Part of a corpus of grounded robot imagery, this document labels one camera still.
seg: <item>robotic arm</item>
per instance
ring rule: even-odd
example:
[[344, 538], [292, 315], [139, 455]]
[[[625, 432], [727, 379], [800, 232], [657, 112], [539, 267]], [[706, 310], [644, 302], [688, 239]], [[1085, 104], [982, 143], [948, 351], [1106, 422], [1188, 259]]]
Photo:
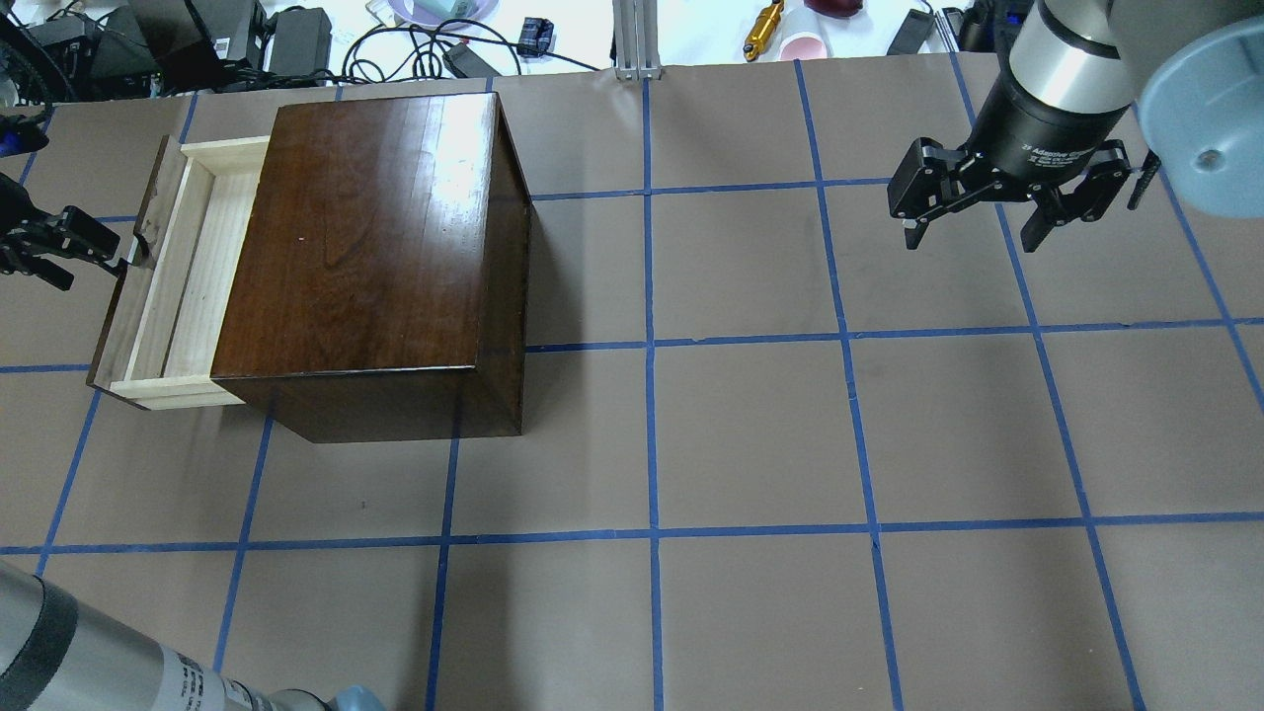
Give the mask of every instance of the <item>robotic arm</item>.
[[1106, 138], [1134, 99], [1152, 154], [1130, 209], [1162, 159], [1200, 210], [1264, 216], [1264, 0], [1038, 0], [966, 142], [919, 138], [896, 168], [905, 245], [983, 201], [1035, 202], [1025, 252], [1100, 219], [1131, 172]]
[[[111, 275], [125, 268], [115, 254], [119, 235], [83, 210], [67, 206], [49, 215], [30, 201], [27, 190], [0, 173], [0, 275], [37, 276], [67, 291], [75, 275], [44, 258], [46, 254], [83, 259]], [[133, 249], [145, 245], [137, 238]]]

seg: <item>blue tape grid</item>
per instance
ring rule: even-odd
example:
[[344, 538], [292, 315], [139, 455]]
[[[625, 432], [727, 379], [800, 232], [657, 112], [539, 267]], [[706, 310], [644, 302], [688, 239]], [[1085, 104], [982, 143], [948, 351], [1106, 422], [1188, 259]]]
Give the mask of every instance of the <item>blue tape grid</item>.
[[[966, 116], [971, 125], [975, 124], [975, 106], [971, 102], [969, 92], [966, 90], [966, 78], [962, 75], [961, 65], [956, 54], [949, 54], [953, 75], [957, 77], [957, 89], [961, 91]], [[1093, 522], [1092, 507], [1088, 502], [1088, 492], [1085, 490], [1085, 481], [1079, 472], [1079, 461], [1076, 457], [1076, 447], [1071, 440], [1071, 429], [1067, 425], [1067, 416], [1062, 409], [1062, 397], [1058, 393], [1058, 383], [1053, 376], [1053, 367], [1049, 363], [1049, 353], [1044, 344], [1044, 334], [1040, 330], [1040, 321], [1036, 318], [1035, 305], [1031, 294], [1028, 291], [1026, 276], [1023, 273], [1023, 263], [1019, 261], [1018, 249], [1014, 245], [1014, 235], [1010, 232], [1009, 220], [1000, 204], [995, 205], [996, 218], [1001, 224], [1001, 233], [1005, 237], [1005, 249], [1014, 267], [1014, 278], [1018, 281], [1019, 294], [1023, 297], [1023, 307], [1026, 311], [1028, 323], [1031, 330], [1031, 339], [1035, 343], [1036, 356], [1040, 359], [1040, 369], [1044, 373], [1045, 386], [1049, 391], [1049, 401], [1053, 406], [1054, 419], [1058, 423], [1058, 433], [1062, 436], [1062, 447], [1067, 457], [1067, 467], [1071, 471], [1071, 479], [1079, 502], [1079, 514], [1085, 521], [1085, 533], [1088, 536], [1088, 548], [1092, 552], [1093, 566], [1097, 569], [1097, 579], [1101, 583], [1102, 598], [1106, 603], [1106, 615], [1110, 619], [1111, 631], [1115, 635], [1115, 646], [1119, 650], [1120, 662], [1124, 667], [1124, 678], [1127, 682], [1129, 696], [1133, 698], [1133, 707], [1136, 711], [1145, 710], [1145, 700], [1141, 697], [1141, 686], [1136, 678], [1136, 669], [1133, 665], [1133, 655], [1127, 646], [1127, 638], [1124, 634], [1124, 622], [1119, 615], [1119, 606], [1115, 601], [1115, 591], [1110, 582], [1110, 572], [1106, 569], [1106, 558], [1102, 554], [1101, 541], [1097, 536], [1097, 525]]]
[[[653, 364], [656, 340], [653, 337], [653, 137], [650, 114], [650, 80], [641, 80], [641, 145], [642, 190], [645, 207], [645, 431], [646, 471], [648, 478], [648, 520], [651, 533], [659, 529], [659, 424], [655, 400]], [[659, 538], [650, 538], [650, 645], [653, 663], [653, 711], [664, 710], [662, 671], [662, 569], [660, 566]]]
[[834, 297], [834, 316], [838, 320], [839, 343], [842, 344], [843, 374], [847, 380], [847, 402], [851, 407], [852, 430], [856, 438], [856, 455], [860, 461], [861, 490], [865, 495], [865, 519], [870, 529], [870, 552], [873, 560], [873, 582], [877, 595], [878, 617], [882, 628], [882, 645], [886, 650], [886, 671], [891, 686], [891, 703], [895, 711], [904, 711], [904, 691], [900, 686], [900, 664], [895, 653], [895, 630], [891, 625], [891, 602], [886, 592], [886, 566], [882, 560], [882, 528], [877, 515], [877, 502], [873, 497], [873, 481], [870, 477], [868, 448], [865, 444], [865, 424], [861, 415], [860, 393], [856, 391], [856, 371], [852, 361], [852, 344], [847, 328], [847, 311], [843, 307], [842, 288], [838, 285], [838, 264], [834, 259], [834, 237], [829, 224], [829, 205], [825, 201], [825, 181], [820, 168], [820, 147], [817, 144], [817, 127], [811, 118], [811, 101], [808, 99], [808, 83], [803, 76], [803, 63], [794, 62], [795, 80], [799, 83], [799, 100], [803, 102], [803, 116], [808, 127], [808, 143], [811, 148], [811, 171], [815, 177], [817, 205], [820, 209], [820, 232], [824, 239], [825, 264], [829, 269], [829, 287]]
[[[884, 521], [881, 533], [940, 531], [1006, 531], [1033, 529], [1077, 529], [1091, 522], [1097, 528], [1164, 526], [1191, 524], [1256, 524], [1264, 522], [1264, 511], [1218, 511], [1197, 514], [1133, 514], [1115, 516], [1081, 516], [1050, 519], [980, 519], [944, 521]], [[785, 535], [871, 535], [868, 522], [794, 524], [771, 526], [683, 526], [657, 529], [595, 529], [573, 531], [540, 531], [523, 534], [454, 534], [327, 538], [311, 540], [252, 540], [246, 552], [255, 550], [359, 550], [374, 548], [439, 548], [465, 545], [530, 545], [583, 540], [665, 540], [696, 538], [758, 538]], [[105, 543], [54, 544], [47, 547], [52, 555], [107, 555], [115, 553], [224, 553], [238, 550], [238, 541], [174, 541], [174, 543]], [[0, 545], [0, 555], [39, 555], [43, 545]]]
[[[967, 116], [973, 123], [975, 111], [969, 96], [966, 91], [964, 77], [957, 58], [949, 54], [953, 72], [962, 94], [962, 100]], [[1155, 514], [1155, 515], [1124, 515], [1124, 516], [1095, 516], [1091, 511], [1083, 481], [1079, 476], [1078, 463], [1074, 458], [1074, 448], [1071, 442], [1069, 430], [1062, 411], [1057, 383], [1049, 366], [1048, 354], [1044, 348], [1043, 334], [1049, 333], [1083, 333], [1083, 331], [1111, 331], [1111, 330], [1149, 330], [1149, 329], [1186, 329], [1186, 328], [1226, 328], [1234, 342], [1235, 349], [1241, 359], [1246, 380], [1264, 410], [1264, 390], [1254, 369], [1250, 357], [1243, 344], [1237, 326], [1264, 325], [1264, 318], [1239, 318], [1231, 316], [1227, 304], [1215, 282], [1211, 268], [1202, 254], [1193, 229], [1186, 218], [1176, 194], [1165, 175], [1162, 175], [1164, 189], [1177, 214], [1181, 226], [1189, 243], [1191, 250], [1202, 269], [1216, 305], [1221, 312], [1221, 319], [1201, 319], [1184, 321], [1145, 321], [1145, 323], [1096, 323], [1096, 324], [1062, 324], [1042, 325], [1035, 315], [1030, 294], [1026, 288], [1023, 267], [1018, 258], [1012, 234], [1004, 213], [997, 207], [997, 219], [1005, 235], [1006, 249], [1014, 267], [1015, 278], [1023, 296], [1024, 307], [1028, 315], [1028, 325], [1010, 326], [978, 326], [978, 328], [948, 328], [948, 329], [904, 329], [904, 330], [873, 330], [849, 331], [847, 329], [846, 311], [843, 309], [841, 288], [838, 285], [838, 269], [834, 262], [832, 232], [829, 224], [829, 210], [825, 201], [825, 189], [851, 185], [885, 185], [886, 178], [849, 178], [849, 180], [824, 180], [820, 167], [819, 147], [815, 137], [815, 128], [811, 116], [811, 106], [808, 96], [803, 68], [795, 62], [795, 76], [799, 85], [800, 100], [803, 104], [804, 120], [808, 128], [808, 138], [813, 156], [813, 181], [798, 182], [767, 182], [767, 183], [737, 183], [713, 186], [685, 186], [685, 187], [653, 187], [652, 186], [652, 156], [651, 156], [651, 123], [650, 123], [650, 82], [642, 82], [642, 139], [643, 139], [643, 185], [636, 190], [612, 190], [597, 192], [569, 192], [536, 195], [540, 201], [549, 200], [575, 200], [575, 199], [603, 199], [603, 197], [631, 197], [641, 196], [643, 200], [645, 219], [645, 291], [646, 291], [646, 340], [643, 342], [607, 342], [607, 343], [574, 343], [574, 344], [545, 344], [528, 348], [531, 353], [559, 353], [579, 350], [614, 350], [614, 349], [643, 349], [646, 352], [646, 425], [647, 425], [647, 455], [648, 455], [648, 520], [646, 529], [609, 529], [609, 530], [579, 530], [556, 533], [532, 534], [488, 534], [488, 535], [453, 535], [451, 519], [455, 497], [456, 468], [459, 459], [460, 439], [454, 438], [449, 452], [449, 471], [444, 501], [442, 533], [437, 536], [398, 536], [398, 538], [367, 538], [367, 539], [321, 539], [321, 540], [250, 540], [250, 528], [254, 517], [254, 509], [258, 501], [259, 486], [267, 461], [268, 444], [273, 421], [267, 419], [259, 442], [259, 450], [255, 469], [252, 478], [250, 492], [246, 500], [245, 515], [243, 516], [241, 531], [236, 541], [174, 541], [174, 543], [126, 543], [126, 544], [56, 544], [56, 536], [64, 515], [71, 490], [75, 485], [76, 473], [82, 461], [83, 450], [92, 429], [100, 392], [94, 392], [88, 405], [83, 426], [67, 471], [66, 481], [58, 498], [57, 507], [49, 524], [48, 534], [43, 545], [38, 547], [0, 547], [0, 555], [38, 554], [39, 563], [37, 573], [43, 573], [51, 555], [76, 555], [76, 554], [112, 554], [112, 553], [174, 553], [174, 552], [234, 552], [234, 567], [225, 600], [224, 615], [221, 619], [219, 639], [214, 665], [220, 669], [231, 631], [233, 611], [236, 592], [240, 586], [241, 569], [245, 554], [250, 550], [330, 550], [330, 549], [367, 549], [367, 548], [411, 548], [411, 547], [437, 547], [439, 571], [435, 595], [435, 610], [432, 616], [430, 669], [426, 686], [426, 708], [432, 710], [437, 703], [437, 679], [440, 668], [440, 653], [442, 639], [442, 620], [446, 602], [446, 573], [449, 552], [454, 545], [489, 545], [489, 544], [532, 544], [574, 540], [647, 540], [650, 544], [650, 573], [651, 573], [651, 619], [652, 619], [652, 645], [653, 645], [653, 698], [655, 710], [664, 708], [664, 668], [662, 668], [662, 591], [659, 566], [659, 543], [662, 539], [672, 538], [732, 538], [732, 536], [770, 536], [770, 535], [868, 535], [872, 541], [872, 557], [875, 568], [876, 593], [881, 616], [884, 644], [887, 655], [887, 669], [891, 684], [894, 707], [902, 708], [902, 692], [900, 688], [897, 657], [891, 626], [891, 614], [886, 595], [886, 582], [884, 574], [881, 534], [884, 533], [932, 533], [932, 531], [962, 531], [962, 530], [1026, 530], [1049, 528], [1083, 528], [1088, 534], [1090, 545], [1093, 553], [1095, 566], [1106, 600], [1107, 614], [1111, 628], [1115, 633], [1120, 658], [1124, 664], [1125, 677], [1133, 697], [1134, 708], [1144, 710], [1145, 703], [1141, 697], [1136, 674], [1133, 668], [1131, 657], [1120, 621], [1119, 610], [1114, 600], [1110, 578], [1106, 569], [1105, 558], [1097, 539], [1096, 529], [1100, 526], [1133, 526], [1133, 525], [1173, 525], [1173, 524], [1215, 524], [1215, 522], [1261, 522], [1264, 511], [1230, 511], [1230, 512], [1192, 512], [1192, 514]], [[484, 91], [492, 91], [493, 80], [488, 78]], [[343, 87], [337, 87], [335, 100], [341, 100]], [[197, 109], [197, 95], [190, 99], [188, 113], [185, 118], [179, 133], [179, 140], [187, 140], [188, 132], [193, 123]], [[44, 124], [48, 130], [53, 116]], [[32, 154], [21, 172], [19, 182], [24, 183], [35, 164], [37, 154]], [[782, 335], [751, 335], [751, 337], [715, 337], [705, 339], [664, 339], [659, 340], [653, 334], [653, 235], [652, 235], [652, 197], [655, 195], [684, 195], [702, 192], [741, 192], [756, 190], [806, 190], [814, 189], [818, 196], [820, 210], [822, 234], [827, 253], [830, 283], [834, 288], [834, 310], [838, 320], [837, 333], [809, 333], [809, 334], [782, 334]], [[135, 216], [119, 215], [101, 218], [104, 223], [133, 221]], [[969, 335], [1001, 335], [1001, 334], [1031, 334], [1040, 358], [1042, 369], [1049, 390], [1050, 404], [1058, 421], [1059, 433], [1071, 466], [1071, 473], [1081, 504], [1079, 517], [1052, 517], [1052, 519], [1015, 519], [1015, 520], [961, 520], [961, 521], [899, 521], [882, 522], [877, 515], [877, 506], [873, 498], [872, 482], [868, 473], [867, 453], [865, 448], [863, 420], [861, 416], [860, 400], [856, 393], [854, 372], [851, 359], [851, 342], [861, 339], [882, 338], [953, 338]], [[857, 442], [857, 453], [861, 464], [862, 488], [865, 491], [866, 521], [843, 524], [817, 524], [817, 525], [787, 525], [787, 526], [718, 526], [718, 528], [661, 528], [659, 525], [659, 490], [657, 490], [657, 447], [655, 423], [655, 350], [657, 348], [680, 348], [694, 345], [728, 345], [743, 343], [803, 343], [803, 342], [839, 342], [847, 380], [848, 401], [852, 410], [852, 423]], [[35, 366], [3, 366], [0, 374], [20, 373], [48, 373], [48, 372], [82, 372], [87, 371], [87, 364], [57, 363]]]

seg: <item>dark wooden box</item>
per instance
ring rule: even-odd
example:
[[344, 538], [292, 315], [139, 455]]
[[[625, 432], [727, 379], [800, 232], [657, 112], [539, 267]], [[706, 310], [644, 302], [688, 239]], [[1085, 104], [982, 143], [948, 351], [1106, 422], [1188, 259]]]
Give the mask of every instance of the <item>dark wooden box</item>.
[[[262, 143], [230, 143], [179, 147], [179, 164], [163, 167], [161, 158], [155, 180], [163, 171], [179, 175], [179, 153], [263, 151]], [[210, 247], [219, 239], [209, 234], [211, 215], [221, 210], [221, 183], [228, 194], [233, 180], [250, 178], [226, 180], [216, 171], [228, 168], [212, 166], [220, 177], [198, 194], [212, 206], [201, 207], [206, 218], [193, 230], [193, 266], [171, 266], [181, 262], [169, 256], [163, 277], [159, 256], [155, 271], [129, 269], [137, 273], [120, 283], [124, 297], [116, 292], [110, 321], [126, 314], [130, 330], [106, 323], [106, 354], [99, 352], [90, 382], [153, 409], [240, 399], [311, 442], [520, 434], [531, 202], [495, 95], [286, 106], [262, 156], [262, 170], [258, 158], [245, 168], [259, 178], [226, 306], [228, 277], [219, 295], [205, 286], [210, 277], [171, 285], [179, 269], [233, 268], [225, 256], [235, 249], [231, 239], [228, 248]], [[181, 182], [166, 220], [172, 225], [163, 226], [162, 248], [172, 254], [185, 219], [179, 204], [191, 192]], [[209, 380], [196, 363], [200, 380], [167, 368], [188, 361], [188, 347], [177, 357], [171, 345], [188, 338], [168, 338], [148, 374], [137, 367], [144, 348], [135, 321], [142, 335], [157, 331], [149, 342], [162, 340], [150, 311], [169, 299], [149, 291], [163, 282], [183, 290], [173, 328], [217, 344], [202, 347]], [[124, 307], [129, 288], [144, 295], [143, 309]], [[219, 311], [201, 306], [216, 297]], [[186, 315], [217, 328], [217, 339]]]

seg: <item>electrical cord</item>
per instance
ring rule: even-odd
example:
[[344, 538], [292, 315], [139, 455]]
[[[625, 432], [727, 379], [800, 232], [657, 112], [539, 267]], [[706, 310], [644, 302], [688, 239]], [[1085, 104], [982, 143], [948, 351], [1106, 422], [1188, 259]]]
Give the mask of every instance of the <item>electrical cord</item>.
[[[13, 8], [8, 8], [6, 14], [9, 18], [13, 18], [13, 23], [10, 23], [13, 25], [13, 32], [19, 33], [29, 46], [38, 49], [39, 53], [44, 56], [44, 59], [47, 59], [48, 62], [47, 67], [51, 68], [53, 72], [56, 72], [57, 78], [61, 80], [62, 86], [66, 89], [63, 99], [66, 101], [77, 101], [78, 96], [75, 92], [75, 87], [71, 86], [70, 77], [67, 77], [66, 72], [63, 72], [62, 68], [57, 65], [57, 62], [53, 61], [53, 58], [48, 54], [48, 51], [46, 51], [43, 46], [40, 46], [39, 42], [35, 40], [34, 37], [32, 37], [30, 30], [27, 29], [27, 23], [21, 22], [21, 18], [19, 18], [13, 11]], [[23, 52], [20, 52], [18, 47], [15, 47], [14, 44], [9, 42], [0, 42], [0, 46], [9, 48], [8, 56], [10, 61], [13, 61], [14, 58], [18, 59], [18, 63], [21, 65], [21, 68], [25, 71], [27, 76], [24, 78], [27, 78], [27, 81], [34, 83], [39, 89], [40, 94], [38, 96], [39, 101], [33, 101], [30, 96], [23, 97], [28, 104], [35, 104], [35, 102], [44, 104], [44, 110], [40, 111], [39, 115], [37, 116], [38, 120], [44, 120], [48, 116], [51, 116], [53, 114], [53, 100], [54, 100], [53, 89], [44, 80], [39, 68], [25, 54], [23, 54]]]
[[[487, 37], [475, 37], [475, 35], [464, 34], [464, 33], [459, 33], [459, 32], [447, 32], [446, 30], [446, 28], [449, 28], [451, 25], [461, 25], [461, 24], [479, 27], [479, 28], [482, 28], [482, 29], [492, 33], [493, 35], [495, 35], [495, 38], [493, 39], [493, 38], [487, 38]], [[372, 62], [369, 59], [362, 59], [359, 57], [359, 52], [364, 47], [365, 42], [368, 42], [370, 38], [377, 37], [379, 34], [391, 34], [391, 33], [408, 33], [408, 35], [410, 35], [410, 38], [412, 39], [412, 43], [413, 43], [413, 53], [410, 56], [408, 59], [404, 59], [404, 62], [399, 66], [399, 68], [397, 68], [394, 72], [392, 72], [392, 73], [388, 75], [375, 62]], [[420, 42], [418, 35], [426, 35], [428, 38], [428, 40], [427, 42]], [[483, 23], [479, 23], [479, 22], [475, 22], [475, 20], [454, 19], [454, 20], [445, 20], [445, 22], [435, 25], [434, 28], [427, 28], [427, 27], [422, 27], [422, 25], [418, 25], [418, 24], [408, 24], [408, 25], [401, 25], [401, 27], [386, 27], [386, 25], [378, 24], [373, 29], [368, 30], [367, 33], [364, 33], [363, 35], [360, 35], [359, 38], [356, 38], [351, 43], [351, 46], [348, 48], [346, 56], [343, 59], [343, 76], [346, 76], [346, 77], [359, 76], [359, 78], [365, 78], [365, 80], [373, 81], [373, 78], [369, 77], [365, 73], [365, 71], [364, 71], [365, 67], [369, 67], [369, 68], [373, 68], [377, 72], [377, 76], [378, 76], [378, 80], [373, 81], [374, 83], [383, 83], [383, 82], [392, 82], [392, 81], [411, 81], [411, 78], [417, 78], [417, 80], [421, 80], [421, 78], [445, 78], [442, 76], [442, 73], [441, 73], [442, 72], [441, 57], [439, 56], [439, 53], [435, 52], [435, 47], [442, 47], [442, 48], [450, 49], [450, 48], [455, 47], [455, 43], [453, 43], [453, 42], [444, 42], [444, 39], [441, 39], [441, 38], [444, 38], [444, 39], [456, 39], [456, 40], [463, 40], [463, 42], [479, 42], [479, 43], [484, 43], [484, 44], [498, 44], [498, 46], [506, 47], [509, 51], [511, 57], [513, 58], [514, 70], [517, 71], [518, 75], [522, 75], [522, 63], [520, 62], [518, 54], [517, 54], [517, 49], [520, 47], [518, 43], [511, 42], [503, 34], [501, 34], [495, 29], [493, 29], [493, 28], [490, 28], [490, 27], [488, 27], [488, 25], [485, 25]], [[562, 56], [562, 54], [557, 54], [557, 53], [554, 53], [554, 52], [541, 52], [541, 54], [545, 56], [545, 57], [551, 57], [551, 58], [555, 58], [555, 59], [561, 59], [564, 62], [569, 62], [571, 65], [575, 65], [578, 67], [583, 67], [583, 68], [589, 70], [589, 71], [594, 71], [594, 72], [595, 71], [600, 71], [598, 67], [594, 67], [594, 66], [588, 65], [585, 62], [580, 62], [579, 59], [573, 59], [570, 57], [566, 57], [566, 56]], [[412, 62], [412, 65], [413, 65], [413, 77], [411, 77], [411, 78], [410, 77], [404, 77], [402, 80], [394, 78], [399, 72], [402, 72], [404, 70], [404, 67], [408, 66], [410, 62]]]
[[110, 29], [105, 24], [105, 22], [110, 18], [110, 15], [112, 15], [115, 11], [118, 11], [116, 9], [106, 13], [105, 15], [101, 15], [101, 19], [97, 20], [97, 19], [94, 19], [94, 18], [91, 18], [91, 16], [83, 14], [83, 13], [77, 11], [77, 10], [71, 10], [71, 8], [73, 5], [75, 5], [75, 3], [71, 3], [66, 8], [63, 8], [61, 10], [57, 10], [56, 13], [53, 13], [52, 15], [48, 16], [47, 22], [53, 22], [53, 20], [56, 20], [58, 18], [68, 18], [68, 16], [78, 18], [81, 20], [83, 20], [83, 22], [95, 24], [97, 28], [101, 29], [101, 32], [112, 34], [115, 37], [121, 37], [128, 44], [134, 44], [134, 46], [144, 49], [145, 52], [149, 51], [149, 46], [145, 44], [144, 42], [137, 42], [135, 39], [128, 37], [126, 34], [123, 34], [121, 32], [119, 32], [116, 29]]
[[432, 32], [434, 35], [445, 34], [444, 33], [444, 28], [449, 27], [449, 25], [454, 25], [454, 24], [474, 25], [477, 28], [482, 28], [483, 30], [489, 32], [493, 35], [495, 35], [495, 38], [501, 40], [499, 44], [504, 44], [506, 49], [509, 51], [509, 57], [513, 58], [513, 68], [514, 68], [514, 71], [517, 72], [518, 76], [522, 76], [522, 62], [518, 61], [517, 44], [509, 42], [508, 39], [506, 39], [506, 37], [503, 34], [501, 34], [499, 32], [492, 29], [490, 25], [485, 25], [485, 24], [483, 24], [483, 23], [480, 23], [478, 20], [458, 20], [458, 19], [453, 19], [453, 20], [444, 20], [444, 22], [439, 23], [437, 25], [435, 25], [435, 29], [432, 29], [430, 32]]

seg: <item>open drawer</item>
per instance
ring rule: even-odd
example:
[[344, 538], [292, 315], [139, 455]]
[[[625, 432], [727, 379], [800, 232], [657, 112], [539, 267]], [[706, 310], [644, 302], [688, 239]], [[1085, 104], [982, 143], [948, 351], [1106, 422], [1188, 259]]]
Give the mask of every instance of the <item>open drawer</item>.
[[520, 434], [530, 214], [494, 95], [168, 140], [88, 383], [149, 410], [245, 402], [310, 442]]
[[267, 148], [163, 142], [134, 230], [149, 254], [119, 277], [88, 385], [147, 410], [241, 402], [211, 362]]

